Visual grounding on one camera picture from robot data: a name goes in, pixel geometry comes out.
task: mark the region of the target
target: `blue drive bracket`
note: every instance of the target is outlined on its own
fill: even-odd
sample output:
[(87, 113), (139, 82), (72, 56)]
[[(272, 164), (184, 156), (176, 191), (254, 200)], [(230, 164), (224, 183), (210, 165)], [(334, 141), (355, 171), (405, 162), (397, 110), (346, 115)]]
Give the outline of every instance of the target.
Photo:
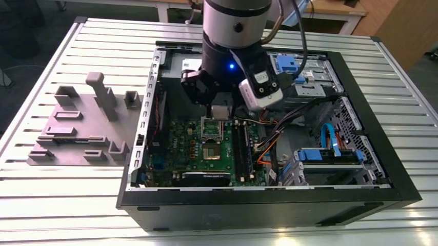
[(360, 151), (360, 150), (356, 150), (356, 151), (355, 151), (355, 155), (356, 155), (356, 157), (358, 157), (359, 162), (362, 163), (363, 160), (364, 160), (362, 151)]
[[(299, 65), (295, 61), (295, 57), (290, 56), (290, 55), (278, 55), (276, 57), (276, 63), (279, 66), (279, 73), (288, 73), (292, 74), (298, 71)], [(306, 78), (302, 76), (298, 76), (298, 78), (295, 79), (295, 83), (296, 84), (303, 84), (306, 83)]]
[(322, 160), (322, 155), (319, 150), (300, 150), (298, 152), (299, 160)]

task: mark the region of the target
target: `desk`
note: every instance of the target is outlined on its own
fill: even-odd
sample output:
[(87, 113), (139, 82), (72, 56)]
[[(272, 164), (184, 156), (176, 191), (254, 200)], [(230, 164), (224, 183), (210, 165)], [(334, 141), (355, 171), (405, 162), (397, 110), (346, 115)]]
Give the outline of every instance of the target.
[[(131, 5), (131, 6), (147, 6), (155, 7), (157, 10), (159, 22), (168, 21), (167, 10), (173, 9), (190, 9), (187, 0), (67, 0), (68, 2), (95, 3), (95, 4), (115, 4), (115, 5)], [(64, 4), (57, 2), (60, 10), (64, 10)], [(344, 21), (343, 27), (339, 31), (342, 35), (351, 35), (362, 16), (366, 16), (367, 11), (362, 7), (360, 3), (355, 8), (343, 5), (343, 1), (334, 0), (312, 0), (315, 6), (315, 19), (332, 19), (336, 21)], [(307, 11), (303, 14), (304, 18), (310, 17), (311, 8), (307, 7)]]
[[(342, 53), (423, 200), (344, 227), (145, 233), (116, 210), (123, 167), (25, 163), (59, 86), (92, 93), (103, 72), (115, 94), (145, 91), (157, 40), (200, 42), (202, 26), (111, 19), (75, 23), (0, 140), (0, 243), (37, 245), (433, 245), (438, 241), (438, 116), (380, 43), (307, 33), (308, 49)], [(298, 32), (268, 46), (300, 49)]]

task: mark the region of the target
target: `black cable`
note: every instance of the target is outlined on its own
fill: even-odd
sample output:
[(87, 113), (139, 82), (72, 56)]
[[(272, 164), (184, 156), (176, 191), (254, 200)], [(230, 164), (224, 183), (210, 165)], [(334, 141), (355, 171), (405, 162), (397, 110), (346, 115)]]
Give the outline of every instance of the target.
[(282, 134), (282, 131), (284, 130), (286, 126), (298, 117), (300, 117), (303, 114), (306, 114), (314, 106), (316, 106), (318, 104), (320, 104), (323, 102), (326, 103), (328, 101), (334, 101), (338, 98), (339, 98), (338, 95), (328, 96), (324, 98), (316, 98), (316, 99), (311, 100), (308, 103), (306, 103), (304, 105), (302, 105), (300, 107), (298, 107), (296, 109), (294, 109), (292, 111), (290, 111), (284, 115), (284, 117), (280, 119), (279, 123), (275, 125), (272, 132), (271, 132), (271, 136), (268, 136), (266, 138), (266, 140), (259, 143), (259, 148), (263, 147), (267, 143), (270, 143)]
[(306, 62), (307, 62), (307, 41), (306, 41), (306, 34), (304, 34), (302, 15), (300, 15), (299, 8), (298, 8), (295, 0), (292, 0), (292, 6), (294, 6), (294, 10), (296, 12), (299, 32), (300, 32), (300, 37), (302, 37), (300, 39), (302, 39), (302, 42), (303, 42), (303, 61), (300, 62), (299, 69), (292, 74), (292, 79), (295, 80), (298, 78), (298, 76), (300, 75), (300, 73), (304, 69), (304, 66), (306, 66)]
[(310, 0), (310, 5), (311, 5), (310, 19), (312, 19), (315, 16), (315, 6), (312, 0)]

